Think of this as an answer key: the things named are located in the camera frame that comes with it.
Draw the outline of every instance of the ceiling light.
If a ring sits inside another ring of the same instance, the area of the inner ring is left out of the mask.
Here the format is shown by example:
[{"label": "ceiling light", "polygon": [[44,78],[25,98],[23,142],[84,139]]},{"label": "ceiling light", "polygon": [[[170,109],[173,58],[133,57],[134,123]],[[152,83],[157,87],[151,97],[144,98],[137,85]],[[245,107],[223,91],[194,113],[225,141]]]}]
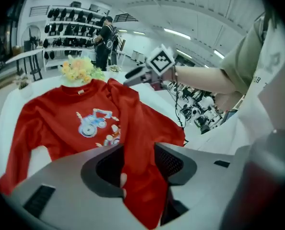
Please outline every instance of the ceiling light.
[{"label": "ceiling light", "polygon": [[178,35],[178,36],[182,36],[182,37],[187,38],[187,39],[190,40],[190,36],[187,36],[187,35],[185,35],[185,34],[178,33],[178,32],[175,32],[175,31],[166,29],[166,28],[164,28],[164,31],[165,31],[165,32],[168,32],[168,33],[173,33],[173,34]]},{"label": "ceiling light", "polygon": [[144,33],[139,33],[139,32],[134,32],[134,33],[144,35]]},{"label": "ceiling light", "polygon": [[217,50],[214,50],[214,53],[219,56],[221,59],[225,58],[221,53],[219,53]]},{"label": "ceiling light", "polygon": [[187,56],[188,58],[191,59],[191,56],[189,56],[188,54],[185,54],[184,52],[182,52],[181,50],[178,50],[178,49],[177,49],[177,51],[178,51],[180,54],[183,54],[183,55],[185,55],[185,56]]}]

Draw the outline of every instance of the red t-shirt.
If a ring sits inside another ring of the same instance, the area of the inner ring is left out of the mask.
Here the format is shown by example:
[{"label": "red t-shirt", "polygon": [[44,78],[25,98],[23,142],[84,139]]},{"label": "red t-shirt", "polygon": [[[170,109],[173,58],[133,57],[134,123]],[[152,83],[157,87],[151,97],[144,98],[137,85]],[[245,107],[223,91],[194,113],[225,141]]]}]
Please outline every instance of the red t-shirt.
[{"label": "red t-shirt", "polygon": [[167,183],[154,161],[154,143],[183,146],[183,130],[141,103],[139,95],[114,79],[82,87],[61,86],[31,100],[14,131],[0,191],[10,194],[27,177],[31,150],[48,149],[52,161],[99,146],[123,143],[125,205],[147,228],[164,209]]}]

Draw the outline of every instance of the black cap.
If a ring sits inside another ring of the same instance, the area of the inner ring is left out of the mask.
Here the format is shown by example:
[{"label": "black cap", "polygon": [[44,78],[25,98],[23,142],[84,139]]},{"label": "black cap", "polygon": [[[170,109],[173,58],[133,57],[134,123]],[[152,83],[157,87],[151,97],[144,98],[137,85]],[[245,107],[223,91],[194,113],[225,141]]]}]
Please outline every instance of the black cap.
[{"label": "black cap", "polygon": [[108,20],[109,22],[113,22],[113,18],[110,16],[106,16],[104,20]]}]

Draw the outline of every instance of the robot illustration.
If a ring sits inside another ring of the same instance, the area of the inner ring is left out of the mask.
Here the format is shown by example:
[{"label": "robot illustration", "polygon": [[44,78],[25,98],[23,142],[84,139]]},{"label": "robot illustration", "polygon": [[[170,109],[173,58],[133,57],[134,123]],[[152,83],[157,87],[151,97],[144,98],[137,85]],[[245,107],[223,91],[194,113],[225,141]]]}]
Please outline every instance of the robot illustration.
[{"label": "robot illustration", "polygon": [[[112,125],[112,130],[113,134],[112,135],[107,135],[106,139],[103,142],[103,146],[108,146],[108,145],[113,145],[113,144],[118,144],[120,141],[120,136],[121,136],[121,129],[117,125]],[[101,147],[102,145],[100,143],[96,143],[98,147]]]},{"label": "robot illustration", "polygon": [[[97,128],[105,128],[107,123],[105,121],[106,118],[112,117],[111,111],[104,111],[97,108],[93,109],[93,114],[88,115],[86,117],[82,117],[81,114],[76,112],[76,115],[81,121],[81,125],[79,126],[79,133],[87,138],[94,137],[97,133]],[[97,113],[105,114],[105,117],[96,117]]]}]

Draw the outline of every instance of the ceiling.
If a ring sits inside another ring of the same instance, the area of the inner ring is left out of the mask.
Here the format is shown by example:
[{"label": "ceiling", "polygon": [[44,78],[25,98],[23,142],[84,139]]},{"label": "ceiling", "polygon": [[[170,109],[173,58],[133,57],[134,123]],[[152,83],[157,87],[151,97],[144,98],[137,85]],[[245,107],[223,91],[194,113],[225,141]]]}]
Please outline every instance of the ceiling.
[{"label": "ceiling", "polygon": [[[131,14],[149,37],[164,38],[193,61],[219,67],[216,49],[226,55],[263,13],[262,0],[98,0]],[[128,22],[137,30],[135,22]],[[191,40],[169,34],[171,29]]]}]

